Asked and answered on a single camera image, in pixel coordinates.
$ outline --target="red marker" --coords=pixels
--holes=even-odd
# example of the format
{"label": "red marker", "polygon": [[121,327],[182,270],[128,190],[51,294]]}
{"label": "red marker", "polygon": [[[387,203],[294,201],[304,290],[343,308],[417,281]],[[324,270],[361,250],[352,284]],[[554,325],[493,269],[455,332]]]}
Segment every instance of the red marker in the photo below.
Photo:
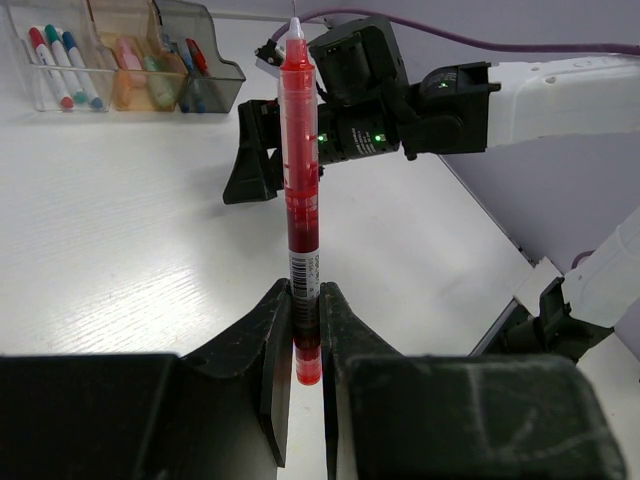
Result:
{"label": "red marker", "polygon": [[300,20],[291,19],[287,55],[280,68],[280,122],[289,230],[296,372],[303,385],[322,376],[318,297],[318,108],[316,73]]}
{"label": "red marker", "polygon": [[[29,30],[29,37],[31,38],[31,44],[33,45],[33,49],[36,51],[36,55],[38,55],[40,63],[50,67],[55,66],[56,62],[53,61],[49,47],[44,43],[44,38],[42,38],[40,30],[36,27],[31,28]],[[71,95],[69,95],[69,90],[67,90],[67,85],[64,83],[64,79],[62,78],[60,71],[44,69],[43,73],[47,78],[51,91],[60,106],[66,109],[73,108],[73,99],[71,98]]]}
{"label": "red marker", "polygon": [[200,73],[205,77],[210,77],[209,68],[207,67],[207,59],[204,58],[204,55],[200,51],[200,47],[195,40],[192,38],[187,38],[187,47],[189,48],[189,53],[191,54],[191,58],[193,58],[193,62],[200,70]]}

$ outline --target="barcode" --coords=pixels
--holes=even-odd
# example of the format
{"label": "barcode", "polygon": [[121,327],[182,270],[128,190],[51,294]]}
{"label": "barcode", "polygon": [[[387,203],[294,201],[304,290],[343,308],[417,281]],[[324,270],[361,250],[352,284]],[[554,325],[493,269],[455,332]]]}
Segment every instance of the barcode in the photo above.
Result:
{"label": "barcode", "polygon": [[319,254],[289,252],[293,307],[298,322],[312,320],[320,294]]}

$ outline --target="white table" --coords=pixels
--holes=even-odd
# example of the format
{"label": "white table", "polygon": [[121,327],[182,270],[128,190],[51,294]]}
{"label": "white table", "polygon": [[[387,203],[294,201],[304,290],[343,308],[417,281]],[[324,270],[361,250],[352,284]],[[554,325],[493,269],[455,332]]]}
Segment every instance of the white table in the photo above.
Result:
{"label": "white table", "polygon": [[[247,75],[238,103],[274,97],[252,52],[277,25],[216,26],[222,55]],[[37,114],[7,68],[0,98],[0,352],[185,354],[287,276],[282,198],[222,203],[235,113]],[[466,355],[531,272],[435,156],[330,167],[321,212],[323,280],[406,354]],[[622,444],[637,450],[638,362],[612,338],[584,365]],[[303,472],[326,478],[320,386],[292,388],[280,478]]]}

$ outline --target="pink highlighter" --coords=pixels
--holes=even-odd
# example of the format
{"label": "pink highlighter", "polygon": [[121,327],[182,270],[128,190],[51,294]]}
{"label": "pink highlighter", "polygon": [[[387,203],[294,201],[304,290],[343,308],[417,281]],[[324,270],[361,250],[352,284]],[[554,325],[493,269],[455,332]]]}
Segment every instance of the pink highlighter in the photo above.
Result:
{"label": "pink highlighter", "polygon": [[[120,63],[120,66],[125,70],[142,70],[140,59],[138,55],[136,55],[131,40],[128,38],[119,37],[118,40],[116,40],[116,56],[118,57],[118,63]],[[142,88],[147,84],[146,75],[130,74],[129,78],[134,87]]]}

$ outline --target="clear plastic bin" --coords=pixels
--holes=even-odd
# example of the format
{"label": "clear plastic bin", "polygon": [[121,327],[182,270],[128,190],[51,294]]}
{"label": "clear plastic bin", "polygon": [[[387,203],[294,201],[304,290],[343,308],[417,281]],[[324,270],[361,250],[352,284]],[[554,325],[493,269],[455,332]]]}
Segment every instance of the clear plastic bin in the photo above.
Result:
{"label": "clear plastic bin", "polygon": [[[113,89],[116,108],[173,111],[185,86],[187,70],[177,54],[163,49],[158,17],[151,2],[90,0],[89,7],[100,41],[118,62]],[[125,39],[131,47],[141,70],[124,64],[119,39]]]}
{"label": "clear plastic bin", "polygon": [[[0,0],[0,5],[20,73],[36,110],[104,112],[109,109],[117,65],[95,34],[86,0]],[[61,40],[62,32],[71,32],[86,68],[60,67],[57,64],[44,66],[40,63],[29,30],[37,27],[46,42],[44,27],[47,24],[56,28]],[[76,101],[73,108],[63,108],[59,96],[54,95],[51,77],[55,75],[59,79],[64,75],[64,81],[69,74],[78,81],[80,75],[85,75],[84,82],[89,78],[100,101]]]}
{"label": "clear plastic bin", "polygon": [[171,42],[195,40],[207,61],[208,77],[197,67],[190,72],[187,88],[180,98],[182,111],[229,113],[246,77],[238,64],[220,56],[209,11],[203,5],[180,0],[155,0],[155,3],[164,35]]}

